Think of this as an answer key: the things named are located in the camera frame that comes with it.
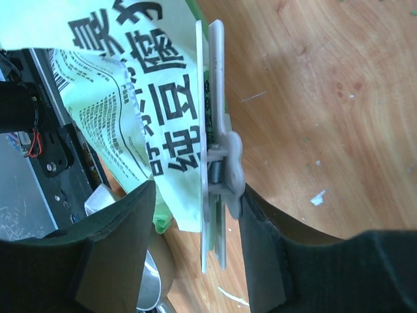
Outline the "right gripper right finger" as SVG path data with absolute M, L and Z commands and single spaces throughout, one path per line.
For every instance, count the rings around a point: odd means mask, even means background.
M 415 312 L 416 232 L 340 239 L 242 197 L 240 237 L 252 312 Z

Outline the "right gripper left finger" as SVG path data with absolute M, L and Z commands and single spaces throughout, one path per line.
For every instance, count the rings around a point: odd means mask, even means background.
M 123 295 L 105 251 L 124 209 L 105 208 L 47 236 L 1 242 L 2 312 L 135 312 L 137 296 Z

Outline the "metal litter scoop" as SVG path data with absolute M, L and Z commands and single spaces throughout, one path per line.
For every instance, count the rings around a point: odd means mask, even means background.
M 87 216 L 105 208 L 124 209 L 111 248 L 105 251 L 109 265 L 105 274 L 114 274 L 123 295 L 137 296 L 136 312 L 175 312 L 167 295 L 173 285 L 176 266 L 165 238 L 154 229 L 152 217 L 156 191 L 154 183 L 137 187 L 120 198 L 101 184 L 85 202 Z

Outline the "white plastic bag clip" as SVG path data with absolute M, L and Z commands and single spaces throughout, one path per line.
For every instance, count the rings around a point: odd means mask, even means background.
M 238 220 L 245 190 L 240 136 L 227 126 L 225 112 L 225 31 L 215 20 L 203 32 L 195 23 L 201 170 L 201 271 L 210 251 L 226 268 L 225 214 Z

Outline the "green cat litter bag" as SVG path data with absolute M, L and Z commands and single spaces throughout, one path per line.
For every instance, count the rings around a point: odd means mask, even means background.
M 156 183 L 154 225 L 201 231 L 195 1 L 2 1 L 1 47 L 49 51 L 67 112 L 126 192 Z

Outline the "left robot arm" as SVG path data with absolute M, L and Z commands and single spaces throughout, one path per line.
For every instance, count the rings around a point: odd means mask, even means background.
M 46 102 L 33 83 L 1 82 L 1 133 L 47 130 Z

